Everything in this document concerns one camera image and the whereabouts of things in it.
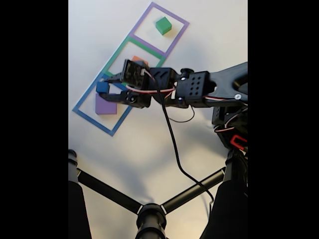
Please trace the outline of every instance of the black cable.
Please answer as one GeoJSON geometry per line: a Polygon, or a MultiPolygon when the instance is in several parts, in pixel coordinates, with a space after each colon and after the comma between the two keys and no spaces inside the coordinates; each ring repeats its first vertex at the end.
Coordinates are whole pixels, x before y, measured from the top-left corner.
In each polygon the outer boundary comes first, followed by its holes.
{"type": "Polygon", "coordinates": [[[176,141],[175,141],[175,137],[174,137],[174,133],[173,133],[173,130],[171,128],[171,125],[170,125],[170,122],[169,122],[169,117],[167,115],[167,111],[166,111],[166,107],[164,105],[164,101],[162,99],[162,95],[160,93],[160,86],[159,86],[159,83],[158,81],[152,77],[152,79],[154,79],[155,81],[155,84],[156,84],[156,88],[157,88],[157,91],[158,91],[158,95],[159,95],[159,99],[160,99],[160,103],[161,103],[161,107],[163,109],[163,112],[164,112],[164,115],[165,115],[165,119],[166,119],[166,122],[167,122],[167,126],[168,126],[168,129],[169,129],[169,132],[170,132],[170,136],[171,136],[171,139],[173,141],[173,146],[174,146],[174,151],[175,151],[175,155],[176,155],[176,160],[177,160],[177,165],[178,165],[178,168],[180,169],[180,171],[186,176],[188,177],[189,179],[193,180],[196,184],[198,184],[200,187],[202,187],[207,193],[208,195],[211,197],[211,200],[214,202],[214,197],[213,195],[211,195],[211,193],[208,191],[208,189],[201,183],[201,182],[198,182],[195,178],[193,178],[192,176],[190,176],[188,173],[186,173],[184,171],[184,169],[182,168],[181,164],[180,164],[180,160],[179,160],[179,155],[178,155],[178,150],[177,150],[177,145],[176,145],[176,141]]]}
{"type": "Polygon", "coordinates": [[[190,119],[188,119],[188,120],[185,120],[185,121],[176,121],[176,120],[174,120],[174,119],[171,119],[171,118],[169,118],[171,121],[174,121],[174,122],[176,122],[176,123],[186,123],[186,122],[189,122],[189,121],[191,121],[194,117],[195,117],[195,111],[194,111],[194,109],[193,109],[193,106],[190,106],[191,107],[191,110],[193,111],[193,116],[190,118],[190,119]]]}

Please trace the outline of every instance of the purple square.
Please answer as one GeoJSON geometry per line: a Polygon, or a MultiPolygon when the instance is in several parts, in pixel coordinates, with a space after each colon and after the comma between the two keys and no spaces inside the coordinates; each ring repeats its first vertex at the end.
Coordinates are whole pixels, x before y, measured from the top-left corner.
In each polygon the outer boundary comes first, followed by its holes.
{"type": "Polygon", "coordinates": [[[117,105],[101,98],[99,94],[95,96],[95,113],[98,115],[116,115],[117,105]]]}

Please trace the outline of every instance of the tripod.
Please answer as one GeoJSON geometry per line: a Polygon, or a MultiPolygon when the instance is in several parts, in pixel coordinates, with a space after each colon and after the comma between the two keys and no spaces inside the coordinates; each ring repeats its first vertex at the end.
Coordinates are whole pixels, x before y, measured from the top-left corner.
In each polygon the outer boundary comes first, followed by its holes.
{"type": "MultiPolygon", "coordinates": [[[[240,157],[243,157],[241,151],[236,149],[229,151],[226,167],[200,181],[207,189],[223,182],[218,188],[209,222],[200,239],[228,238],[225,237],[227,233],[230,237],[233,233],[240,233],[244,235],[244,238],[247,235],[248,192],[245,165],[240,157]],[[232,219],[221,225],[227,220],[225,215],[229,214],[233,215],[232,219]]],[[[202,187],[195,184],[162,205],[154,203],[142,205],[77,168],[76,153],[70,149],[68,150],[68,181],[69,239],[92,238],[83,191],[78,183],[82,183],[136,214],[138,232],[135,239],[166,239],[164,231],[166,215],[204,192],[202,187]]]]}

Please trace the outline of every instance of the orange cube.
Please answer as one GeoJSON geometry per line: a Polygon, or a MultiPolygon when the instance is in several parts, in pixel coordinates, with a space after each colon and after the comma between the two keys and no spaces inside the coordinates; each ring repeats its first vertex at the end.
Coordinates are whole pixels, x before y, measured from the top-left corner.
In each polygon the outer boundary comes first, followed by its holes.
{"type": "Polygon", "coordinates": [[[132,61],[144,61],[145,64],[149,65],[149,63],[138,56],[133,56],[132,61]]]}

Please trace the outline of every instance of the wire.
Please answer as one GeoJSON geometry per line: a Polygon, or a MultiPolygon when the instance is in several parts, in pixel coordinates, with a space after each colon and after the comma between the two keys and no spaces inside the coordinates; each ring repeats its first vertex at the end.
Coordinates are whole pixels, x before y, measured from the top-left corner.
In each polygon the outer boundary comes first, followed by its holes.
{"type": "Polygon", "coordinates": [[[234,129],[235,127],[231,127],[231,128],[225,128],[225,129],[219,129],[219,130],[214,130],[214,132],[224,132],[224,131],[228,131],[231,129],[234,129]]]}
{"type": "Polygon", "coordinates": [[[195,178],[193,178],[188,173],[186,173],[184,171],[184,169],[182,168],[182,166],[180,164],[180,160],[179,160],[179,155],[178,155],[178,150],[177,150],[177,145],[176,145],[173,129],[171,128],[171,125],[170,125],[170,122],[169,122],[169,117],[167,115],[167,111],[166,111],[166,108],[165,108],[165,105],[164,105],[164,102],[163,102],[163,99],[162,99],[162,95],[160,94],[159,84],[158,84],[157,80],[148,71],[145,70],[145,73],[148,74],[148,76],[155,82],[156,87],[158,89],[158,95],[159,95],[161,107],[163,109],[163,112],[164,112],[164,115],[165,115],[165,119],[166,119],[166,122],[167,122],[167,126],[168,126],[168,129],[169,129],[169,132],[170,132],[170,136],[171,136],[171,139],[172,139],[172,142],[173,142],[178,168],[180,169],[180,171],[186,177],[188,177],[189,179],[193,180],[196,184],[198,184],[200,187],[202,187],[208,193],[208,195],[211,197],[211,200],[214,201],[214,197],[213,197],[213,195],[211,195],[211,193],[208,191],[208,189],[201,182],[198,182],[195,178]]]}
{"type": "MultiPolygon", "coordinates": [[[[248,108],[243,109],[240,113],[242,113],[242,112],[244,112],[244,111],[246,111],[246,110],[248,110],[248,108]]],[[[240,113],[238,113],[238,114],[234,115],[232,118],[230,118],[230,119],[225,123],[225,128],[227,128],[229,122],[231,122],[233,119],[235,119],[237,116],[239,116],[240,113]]]]}
{"type": "Polygon", "coordinates": [[[173,91],[170,92],[167,96],[165,96],[164,99],[166,99],[167,97],[169,97],[172,93],[173,93],[173,91]]]}
{"type": "Polygon", "coordinates": [[[212,97],[212,96],[204,96],[204,98],[208,100],[215,100],[215,101],[231,100],[231,99],[218,98],[218,97],[212,97]]]}
{"type": "Polygon", "coordinates": [[[176,121],[176,120],[174,120],[174,119],[171,119],[171,118],[169,118],[171,121],[174,121],[174,122],[176,122],[176,123],[186,123],[186,122],[189,122],[189,121],[191,121],[194,117],[195,117],[195,111],[194,111],[194,108],[193,108],[193,106],[190,106],[190,108],[191,108],[191,110],[193,111],[193,116],[190,118],[190,119],[188,119],[188,120],[185,120],[185,121],[176,121]]]}
{"type": "MultiPolygon", "coordinates": [[[[135,89],[135,88],[132,88],[128,85],[126,85],[126,88],[131,90],[131,91],[134,91],[134,92],[138,92],[138,93],[142,93],[142,94],[156,94],[157,91],[144,91],[144,90],[138,90],[138,89],[135,89]]],[[[166,92],[173,92],[175,90],[175,88],[171,88],[171,89],[165,89],[165,90],[161,90],[160,92],[162,93],[166,93],[166,92]]]]}

